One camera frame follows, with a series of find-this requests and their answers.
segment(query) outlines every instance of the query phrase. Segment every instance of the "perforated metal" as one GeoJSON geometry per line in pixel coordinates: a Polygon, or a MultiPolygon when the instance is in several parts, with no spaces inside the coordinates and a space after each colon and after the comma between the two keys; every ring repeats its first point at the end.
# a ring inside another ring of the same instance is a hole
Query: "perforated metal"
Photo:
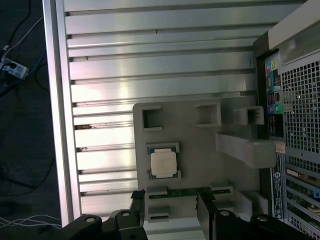
{"type": "Polygon", "coordinates": [[[316,61],[281,75],[285,143],[287,147],[320,151],[320,62],[316,61]]]}
{"type": "Polygon", "coordinates": [[[320,164],[318,164],[318,163],[302,160],[300,158],[292,157],[292,156],[286,156],[285,161],[288,164],[292,164],[292,165],[300,167],[302,169],[306,169],[309,171],[320,173],[320,164]]]}
{"type": "Polygon", "coordinates": [[[320,240],[320,235],[313,231],[308,224],[306,224],[305,221],[301,221],[300,219],[288,214],[287,220],[294,225],[297,229],[299,229],[301,232],[304,234],[308,235],[309,237],[315,239],[315,240],[320,240]]]}

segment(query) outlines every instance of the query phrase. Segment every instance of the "metal slot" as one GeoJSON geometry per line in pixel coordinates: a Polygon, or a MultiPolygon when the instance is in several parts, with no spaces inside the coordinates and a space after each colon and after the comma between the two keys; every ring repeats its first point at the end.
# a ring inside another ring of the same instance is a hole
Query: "metal slot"
{"type": "Polygon", "coordinates": [[[314,238],[314,239],[320,239],[320,231],[316,229],[314,226],[311,226],[309,223],[307,223],[305,220],[303,220],[301,217],[295,215],[291,211],[287,211],[288,221],[294,225],[297,229],[299,229],[304,234],[314,238]]]}
{"type": "Polygon", "coordinates": [[[307,170],[307,169],[292,165],[292,164],[287,163],[287,162],[284,163],[284,166],[285,166],[285,168],[292,169],[294,171],[297,171],[297,172],[312,176],[314,178],[320,179],[320,173],[317,173],[317,172],[314,172],[314,171],[310,171],[310,170],[307,170]]]}
{"type": "Polygon", "coordinates": [[[163,216],[150,216],[150,220],[167,220],[169,219],[168,215],[163,216]]]}
{"type": "Polygon", "coordinates": [[[285,178],[290,180],[290,181],[292,181],[292,182],[294,182],[294,183],[296,183],[296,184],[298,184],[298,185],[300,185],[300,186],[302,186],[302,187],[304,187],[304,188],[306,188],[306,189],[309,189],[311,191],[313,191],[316,188],[315,186],[312,186],[312,185],[310,185],[310,184],[308,184],[308,183],[306,183],[306,182],[304,182],[302,180],[296,179],[296,178],[294,178],[292,176],[289,176],[287,174],[285,175],[285,178]]]}
{"type": "Polygon", "coordinates": [[[312,199],[311,197],[308,197],[308,196],[302,194],[301,192],[296,191],[296,190],[294,190],[294,189],[292,189],[292,188],[290,188],[290,187],[288,187],[288,186],[286,186],[285,189],[286,189],[289,193],[291,193],[291,194],[293,194],[293,195],[296,195],[296,196],[298,196],[299,198],[307,201],[308,203],[310,203],[310,204],[312,204],[312,205],[315,205],[315,206],[317,206],[318,208],[320,208],[320,202],[312,199]]]}
{"type": "Polygon", "coordinates": [[[313,212],[305,209],[303,206],[297,204],[296,202],[287,199],[286,202],[292,206],[294,206],[295,208],[299,209],[300,211],[304,212],[305,214],[309,215],[311,218],[317,220],[320,223],[320,217],[316,214],[314,214],[313,212]]]}
{"type": "Polygon", "coordinates": [[[133,123],[133,116],[131,113],[125,114],[110,114],[110,115],[89,115],[89,116],[76,116],[73,119],[74,125],[94,125],[106,124],[114,125],[117,123],[133,123]]]}
{"type": "Polygon", "coordinates": [[[92,183],[80,183],[79,190],[81,193],[86,192],[109,192],[122,193],[138,190],[137,180],[126,180],[126,181],[112,181],[112,182],[92,182],[92,183]]]}
{"type": "Polygon", "coordinates": [[[248,39],[231,39],[231,40],[211,40],[199,42],[172,42],[172,43],[151,43],[147,46],[141,44],[126,46],[109,46],[109,47],[88,47],[76,48],[69,50],[69,57],[87,57],[102,55],[122,55],[122,54],[143,54],[143,53],[162,53],[175,51],[195,51],[229,48],[252,48],[255,38],[248,39]]]}
{"type": "Polygon", "coordinates": [[[232,40],[242,38],[255,38],[267,32],[270,28],[249,27],[241,29],[221,29],[215,31],[188,31],[180,32],[164,32],[158,30],[159,34],[155,34],[154,30],[146,33],[99,33],[90,35],[71,35],[71,39],[67,40],[69,49],[107,47],[107,46],[126,46],[126,45],[142,45],[156,43],[179,43],[194,42],[203,40],[232,40]]]}

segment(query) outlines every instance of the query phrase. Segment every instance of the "metal panel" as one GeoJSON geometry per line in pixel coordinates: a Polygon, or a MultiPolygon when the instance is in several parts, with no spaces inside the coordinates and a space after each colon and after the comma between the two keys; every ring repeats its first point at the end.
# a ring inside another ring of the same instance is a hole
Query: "metal panel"
{"type": "Polygon", "coordinates": [[[62,224],[129,207],[135,103],[249,95],[251,42],[300,2],[43,0],[62,224]]]}
{"type": "Polygon", "coordinates": [[[131,193],[84,196],[81,198],[83,214],[109,216],[113,211],[128,209],[132,202],[131,193]]]}
{"type": "Polygon", "coordinates": [[[89,35],[71,35],[67,40],[70,49],[90,48],[102,46],[122,46],[137,44],[155,44],[155,43],[176,43],[176,42],[195,42],[209,40],[239,40],[244,38],[256,39],[267,32],[270,28],[266,26],[250,27],[241,29],[227,30],[193,30],[181,32],[179,34],[166,32],[158,29],[157,34],[154,31],[147,33],[118,33],[118,34],[89,34],[89,35]]]}
{"type": "MultiPolygon", "coordinates": [[[[269,3],[278,3],[282,0],[268,0],[269,3]]],[[[250,4],[262,3],[266,0],[65,0],[64,7],[67,12],[87,11],[87,10],[114,10],[114,9],[131,9],[131,8],[151,8],[151,7],[170,7],[170,6],[194,6],[194,5],[216,5],[216,4],[250,4]]]]}
{"type": "Polygon", "coordinates": [[[184,29],[275,24],[299,4],[226,7],[167,11],[141,11],[73,15],[65,18],[66,33],[114,33],[157,29],[184,29]]]}
{"type": "Polygon", "coordinates": [[[229,39],[229,40],[210,40],[199,42],[169,42],[169,43],[150,43],[148,45],[134,44],[124,46],[91,47],[70,49],[71,58],[99,55],[121,55],[121,54],[141,54],[159,53],[169,51],[188,51],[188,50],[208,50],[225,48],[245,48],[252,47],[255,38],[248,39],[229,39]]]}
{"type": "Polygon", "coordinates": [[[74,220],[73,201],[69,182],[68,156],[66,146],[65,116],[61,82],[59,40],[54,1],[43,0],[45,42],[50,84],[51,111],[55,146],[55,162],[58,178],[60,214],[62,226],[74,220]]]}
{"type": "Polygon", "coordinates": [[[72,101],[121,100],[134,98],[211,94],[255,89],[255,74],[232,74],[106,82],[72,85],[72,101]]]}
{"type": "Polygon", "coordinates": [[[70,78],[71,80],[117,78],[253,68],[252,52],[222,52],[75,61],[70,63],[70,78]]]}
{"type": "Polygon", "coordinates": [[[118,171],[118,172],[104,172],[82,174],[79,176],[79,183],[90,183],[98,181],[115,181],[115,180],[136,180],[136,171],[118,171]]]}
{"type": "Polygon", "coordinates": [[[75,146],[94,147],[103,145],[125,145],[135,142],[134,128],[110,127],[75,131],[75,146]]]}
{"type": "Polygon", "coordinates": [[[274,26],[268,34],[269,48],[271,50],[276,49],[281,43],[309,29],[310,26],[320,21],[319,9],[319,0],[308,0],[282,22],[274,26]]]}
{"type": "Polygon", "coordinates": [[[68,170],[71,179],[71,196],[72,196],[72,210],[75,219],[81,216],[79,184],[78,184],[78,171],[76,162],[76,149],[75,149],[75,133],[71,103],[71,89],[70,89],[70,75],[69,75],[69,59],[67,51],[67,35],[65,29],[65,12],[63,0],[56,2],[56,18],[57,27],[59,28],[59,52],[60,52],[60,65],[61,65],[61,82],[63,94],[63,109],[65,117],[65,136],[67,144],[68,156],[68,170]]]}
{"type": "Polygon", "coordinates": [[[73,108],[74,116],[82,116],[82,115],[93,115],[93,114],[110,114],[110,113],[125,113],[132,112],[132,108],[134,104],[116,104],[116,105],[81,105],[79,107],[73,108]]]}
{"type": "Polygon", "coordinates": [[[136,152],[134,149],[78,152],[77,163],[79,170],[135,170],[136,152]]]}

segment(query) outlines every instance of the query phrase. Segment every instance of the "cable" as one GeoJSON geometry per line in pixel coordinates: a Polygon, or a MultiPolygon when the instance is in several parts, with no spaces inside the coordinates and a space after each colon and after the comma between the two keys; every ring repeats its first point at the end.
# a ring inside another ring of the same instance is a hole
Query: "cable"
{"type": "Polygon", "coordinates": [[[1,224],[3,224],[3,226],[0,226],[0,229],[5,228],[5,227],[12,227],[12,226],[35,227],[35,226],[43,226],[43,225],[50,225],[50,226],[53,226],[53,227],[55,227],[57,229],[61,229],[62,228],[62,226],[60,224],[57,224],[57,223],[49,223],[49,222],[46,222],[46,221],[39,221],[39,220],[33,220],[32,219],[32,218],[41,217],[41,216],[51,217],[51,216],[48,216],[48,215],[35,215],[35,216],[28,217],[28,218],[16,219],[16,220],[13,220],[13,221],[9,221],[9,220],[6,220],[6,219],[0,217],[0,220],[5,221],[7,223],[7,224],[5,224],[3,222],[0,222],[1,224]],[[24,223],[26,221],[30,221],[30,222],[34,222],[34,223],[40,223],[40,224],[22,224],[22,223],[24,223]]]}
{"type": "Polygon", "coordinates": [[[47,50],[44,50],[44,53],[42,54],[42,56],[40,57],[40,59],[38,60],[38,62],[35,64],[35,66],[33,67],[33,69],[31,71],[29,71],[28,75],[26,76],[26,78],[30,77],[30,75],[36,71],[39,67],[39,65],[42,62],[42,59],[44,59],[45,55],[46,55],[47,50]]]}
{"type": "Polygon", "coordinates": [[[42,89],[44,89],[44,90],[46,90],[46,91],[49,92],[49,89],[46,88],[45,86],[42,86],[42,84],[39,82],[39,79],[38,79],[38,72],[39,72],[39,70],[42,69],[43,67],[47,66],[47,65],[48,65],[48,63],[46,62],[46,63],[42,64],[40,67],[38,67],[38,69],[35,70],[34,78],[35,78],[36,84],[38,84],[38,86],[39,86],[40,88],[42,88],[42,89]]]}
{"type": "MultiPolygon", "coordinates": [[[[46,55],[46,52],[47,52],[47,50],[44,51],[44,53],[42,54],[42,56],[40,57],[40,59],[38,60],[38,62],[36,63],[36,65],[34,66],[34,68],[28,73],[28,75],[25,77],[25,79],[27,79],[34,71],[36,71],[36,70],[38,69],[41,61],[43,60],[43,58],[44,58],[45,55],[46,55]]],[[[18,80],[18,81],[13,82],[12,84],[6,86],[6,87],[4,88],[4,90],[3,90],[2,92],[0,92],[0,98],[2,98],[3,96],[5,96],[5,95],[6,95],[7,93],[9,93],[11,90],[13,90],[13,89],[17,86],[17,84],[19,84],[19,83],[22,82],[23,80],[24,80],[24,79],[20,79],[20,80],[18,80]]]]}
{"type": "Polygon", "coordinates": [[[14,46],[12,46],[11,48],[9,48],[3,55],[1,61],[4,62],[6,60],[7,55],[15,48],[17,47],[20,43],[22,43],[22,41],[31,33],[31,31],[38,25],[38,23],[41,22],[41,20],[43,20],[44,17],[41,17],[38,21],[36,21],[36,23],[29,29],[29,31],[21,38],[20,41],[18,41],[14,46]]]}
{"type": "Polygon", "coordinates": [[[41,185],[47,180],[48,176],[49,176],[49,173],[54,165],[56,161],[56,158],[54,157],[50,163],[50,166],[46,172],[46,174],[44,175],[43,179],[39,182],[39,184],[34,188],[34,189],[31,189],[29,191],[26,191],[24,193],[19,193],[19,194],[6,194],[6,195],[3,195],[2,197],[13,197],[13,196],[23,196],[23,195],[27,195],[27,194],[30,194],[32,192],[34,192],[35,190],[37,190],[38,188],[41,187],[41,185]]]}
{"type": "Polygon", "coordinates": [[[6,43],[6,45],[4,46],[4,48],[1,50],[0,56],[2,56],[2,53],[3,53],[3,51],[5,50],[5,48],[8,48],[8,47],[11,45],[11,43],[12,43],[12,41],[13,41],[13,39],[14,39],[14,36],[15,36],[15,34],[17,33],[18,29],[19,29],[19,28],[22,26],[22,24],[30,17],[30,15],[31,15],[31,0],[28,0],[28,13],[27,13],[27,15],[24,17],[24,19],[22,19],[22,21],[15,27],[15,29],[13,30],[13,32],[11,33],[11,36],[10,36],[8,42],[6,43]]]}

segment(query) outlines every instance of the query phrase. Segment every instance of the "screw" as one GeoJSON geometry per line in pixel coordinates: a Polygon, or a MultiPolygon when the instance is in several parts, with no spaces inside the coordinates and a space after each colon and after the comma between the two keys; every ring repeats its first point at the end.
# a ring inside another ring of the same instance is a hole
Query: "screw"
{"type": "Polygon", "coordinates": [[[96,219],[94,218],[94,217],[89,217],[89,218],[87,218],[85,221],[87,222],[87,223],[92,223],[92,222],[94,222],[96,219]]]}
{"type": "Polygon", "coordinates": [[[230,213],[228,211],[222,211],[222,212],[220,212],[220,214],[222,216],[229,216],[230,215],[230,213]]]}
{"type": "Polygon", "coordinates": [[[268,221],[265,216],[258,216],[258,220],[261,221],[261,222],[266,222],[266,221],[268,221]]]}

